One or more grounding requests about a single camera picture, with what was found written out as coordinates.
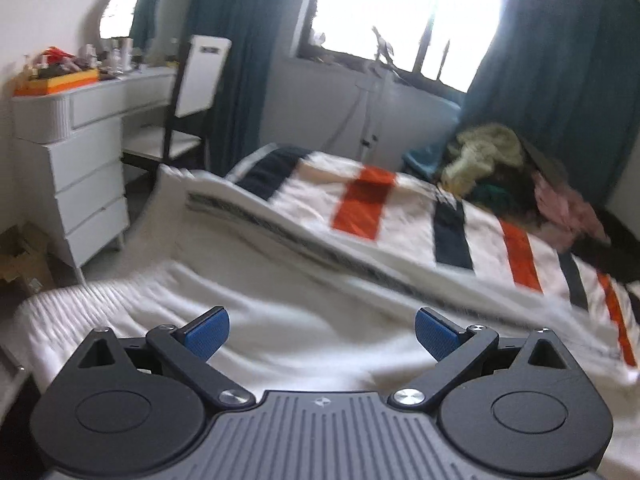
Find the white zip-up hoodie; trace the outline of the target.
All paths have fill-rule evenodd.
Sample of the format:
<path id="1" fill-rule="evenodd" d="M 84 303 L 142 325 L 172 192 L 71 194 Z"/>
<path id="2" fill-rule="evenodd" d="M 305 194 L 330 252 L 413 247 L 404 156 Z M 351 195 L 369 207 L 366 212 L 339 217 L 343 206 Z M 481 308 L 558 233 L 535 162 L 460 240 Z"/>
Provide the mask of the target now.
<path id="1" fill-rule="evenodd" d="M 114 278 L 29 299 L 18 336 L 45 389 L 96 327 L 140 337 L 216 306 L 227 310 L 231 332 L 213 367 L 255 394 L 392 390 L 435 363 L 413 333 L 422 307 L 509 336 L 550 328 L 602 388 L 625 389 L 639 377 L 611 321 L 333 234 L 228 181 L 178 170 L 160 177 Z"/>

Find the pile of clothes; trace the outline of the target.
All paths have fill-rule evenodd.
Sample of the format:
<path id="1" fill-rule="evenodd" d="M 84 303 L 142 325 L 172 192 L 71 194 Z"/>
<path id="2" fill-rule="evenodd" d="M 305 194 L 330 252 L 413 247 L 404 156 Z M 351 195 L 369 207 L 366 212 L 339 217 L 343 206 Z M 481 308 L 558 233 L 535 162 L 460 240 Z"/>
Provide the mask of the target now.
<path id="1" fill-rule="evenodd" d="M 558 162 L 512 129 L 485 124 L 455 134 L 437 170 L 446 191 L 508 220 L 558 252 L 623 283 L 639 279 L 639 240 L 608 210 L 588 203 Z"/>

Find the striped bed blanket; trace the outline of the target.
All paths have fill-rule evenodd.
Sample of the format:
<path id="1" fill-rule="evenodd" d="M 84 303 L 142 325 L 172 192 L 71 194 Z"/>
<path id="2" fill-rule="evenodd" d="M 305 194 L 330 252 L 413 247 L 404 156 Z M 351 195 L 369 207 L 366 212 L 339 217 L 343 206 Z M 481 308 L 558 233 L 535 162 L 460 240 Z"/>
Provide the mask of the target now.
<path id="1" fill-rule="evenodd" d="M 408 174 L 361 162 L 269 144 L 242 159 L 227 180 L 310 232 L 305 238 L 264 219 L 257 222 L 307 252 L 370 274 L 386 287 L 390 274 L 453 270 L 473 286 L 498 288 L 588 318 L 612 347 L 582 345 L 600 372 L 639 377 L 638 286 L 625 285 L 569 250 L 457 200 Z"/>

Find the cardboard box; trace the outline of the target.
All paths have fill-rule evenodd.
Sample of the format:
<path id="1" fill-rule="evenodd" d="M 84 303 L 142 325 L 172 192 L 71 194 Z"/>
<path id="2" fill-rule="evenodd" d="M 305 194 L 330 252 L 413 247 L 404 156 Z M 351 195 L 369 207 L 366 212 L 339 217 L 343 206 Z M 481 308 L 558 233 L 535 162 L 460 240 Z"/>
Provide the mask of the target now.
<path id="1" fill-rule="evenodd" d="M 27 222 L 1 234 L 1 283 L 16 283 L 28 296 L 55 288 L 49 268 L 50 240 Z"/>

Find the white dresser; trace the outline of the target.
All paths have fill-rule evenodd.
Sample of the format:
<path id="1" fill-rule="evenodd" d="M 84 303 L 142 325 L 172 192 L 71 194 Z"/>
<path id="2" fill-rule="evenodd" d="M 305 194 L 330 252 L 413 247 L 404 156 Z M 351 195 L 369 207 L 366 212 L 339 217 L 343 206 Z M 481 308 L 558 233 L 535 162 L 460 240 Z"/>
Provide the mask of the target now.
<path id="1" fill-rule="evenodd" d="M 176 72 L 151 67 L 48 96 L 11 101 L 18 201 L 82 282 L 84 265 L 129 226 L 122 126 L 167 103 Z"/>

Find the garment steamer stand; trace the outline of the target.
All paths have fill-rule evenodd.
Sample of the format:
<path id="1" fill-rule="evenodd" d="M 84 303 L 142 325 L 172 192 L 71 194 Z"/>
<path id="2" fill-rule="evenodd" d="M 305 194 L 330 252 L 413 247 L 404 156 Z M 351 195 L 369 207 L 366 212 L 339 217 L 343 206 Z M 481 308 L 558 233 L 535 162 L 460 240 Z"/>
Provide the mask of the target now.
<path id="1" fill-rule="evenodd" d="M 356 84 L 357 95 L 355 101 L 348 108 L 346 115 L 340 120 L 335 130 L 322 143 L 322 151 L 329 151 L 341 139 L 349 123 L 355 118 L 356 111 L 364 103 L 363 121 L 358 138 L 356 159 L 358 162 L 368 162 L 375 148 L 380 142 L 380 123 L 383 117 L 384 98 L 387 84 L 397 76 L 396 65 L 393 60 L 393 46 L 373 26 L 372 32 L 376 39 L 376 52 L 372 61 L 365 62 L 363 67 L 371 78 L 368 86 Z"/>

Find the white black chair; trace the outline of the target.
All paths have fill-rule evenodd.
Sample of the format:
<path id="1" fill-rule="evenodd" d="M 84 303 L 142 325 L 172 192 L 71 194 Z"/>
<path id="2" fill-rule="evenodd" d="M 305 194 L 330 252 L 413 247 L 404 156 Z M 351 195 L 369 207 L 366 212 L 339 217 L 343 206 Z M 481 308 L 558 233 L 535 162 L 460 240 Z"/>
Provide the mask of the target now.
<path id="1" fill-rule="evenodd" d="M 152 174 L 159 166 L 205 162 L 204 134 L 178 128 L 183 118 L 208 112 L 214 105 L 232 41 L 193 35 L 178 50 L 178 67 L 164 122 L 143 126 L 122 139 L 122 162 Z"/>

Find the teal right curtain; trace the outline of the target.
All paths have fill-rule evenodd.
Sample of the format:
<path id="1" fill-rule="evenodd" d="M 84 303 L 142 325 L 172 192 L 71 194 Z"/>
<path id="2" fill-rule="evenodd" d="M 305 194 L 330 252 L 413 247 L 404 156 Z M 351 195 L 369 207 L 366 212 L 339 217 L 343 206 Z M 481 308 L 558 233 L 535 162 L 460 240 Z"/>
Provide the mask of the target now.
<path id="1" fill-rule="evenodd" d="M 498 122 L 602 204 L 639 133 L 638 0 L 503 0 L 460 126 Z"/>

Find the teal curtain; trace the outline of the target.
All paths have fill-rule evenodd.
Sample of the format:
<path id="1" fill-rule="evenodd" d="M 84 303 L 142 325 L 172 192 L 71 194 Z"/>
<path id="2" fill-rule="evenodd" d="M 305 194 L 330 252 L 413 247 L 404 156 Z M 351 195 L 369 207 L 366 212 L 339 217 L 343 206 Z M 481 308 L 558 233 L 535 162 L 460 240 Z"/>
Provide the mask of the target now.
<path id="1" fill-rule="evenodd" d="M 498 122 L 602 204 L 639 133 L 638 0 L 503 0 L 460 126 Z"/>
<path id="2" fill-rule="evenodd" d="M 191 0 L 183 35 L 231 41 L 214 105 L 201 133 L 207 167 L 222 176 L 258 148 L 272 63 L 295 58 L 314 0 Z"/>

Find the orange box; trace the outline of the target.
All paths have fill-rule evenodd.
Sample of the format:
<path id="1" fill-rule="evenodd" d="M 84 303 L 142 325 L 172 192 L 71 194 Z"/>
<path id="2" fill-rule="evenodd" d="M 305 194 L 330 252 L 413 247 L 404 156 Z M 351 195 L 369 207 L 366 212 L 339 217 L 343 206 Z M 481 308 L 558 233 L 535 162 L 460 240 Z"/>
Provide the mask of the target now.
<path id="1" fill-rule="evenodd" d="M 57 76 L 48 79 L 31 79 L 17 84 L 14 96 L 50 96 L 80 87 L 95 84 L 100 80 L 99 70 L 84 70 L 83 72 Z"/>

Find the vanity mirror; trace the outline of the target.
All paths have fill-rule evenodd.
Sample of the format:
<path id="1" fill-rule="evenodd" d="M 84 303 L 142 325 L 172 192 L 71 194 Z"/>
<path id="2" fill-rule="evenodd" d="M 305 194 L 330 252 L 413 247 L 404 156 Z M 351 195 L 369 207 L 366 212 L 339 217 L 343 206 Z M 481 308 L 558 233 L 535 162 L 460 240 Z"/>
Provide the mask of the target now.
<path id="1" fill-rule="evenodd" d="M 99 34 L 103 40 L 130 35 L 138 0 L 110 0 L 100 18 Z"/>

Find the dark framed window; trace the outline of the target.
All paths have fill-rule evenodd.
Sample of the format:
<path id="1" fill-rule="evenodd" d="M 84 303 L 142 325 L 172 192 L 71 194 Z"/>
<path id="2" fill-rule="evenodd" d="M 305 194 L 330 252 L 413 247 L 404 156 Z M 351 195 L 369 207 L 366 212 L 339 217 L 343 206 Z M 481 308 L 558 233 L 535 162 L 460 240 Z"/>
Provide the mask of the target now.
<path id="1" fill-rule="evenodd" d="M 309 0 L 297 54 L 354 67 L 378 61 L 407 84 L 469 90 L 502 0 Z"/>

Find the teal left curtain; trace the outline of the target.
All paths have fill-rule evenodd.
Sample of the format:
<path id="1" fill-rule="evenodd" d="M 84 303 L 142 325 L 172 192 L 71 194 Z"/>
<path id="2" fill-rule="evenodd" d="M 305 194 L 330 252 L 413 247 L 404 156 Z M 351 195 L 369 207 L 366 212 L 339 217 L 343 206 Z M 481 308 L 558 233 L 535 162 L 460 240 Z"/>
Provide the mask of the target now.
<path id="1" fill-rule="evenodd" d="M 314 0 L 191 0 L 183 35 L 231 41 L 214 105 L 201 133 L 207 167 L 222 176 L 258 148 L 272 63 L 295 58 Z"/>

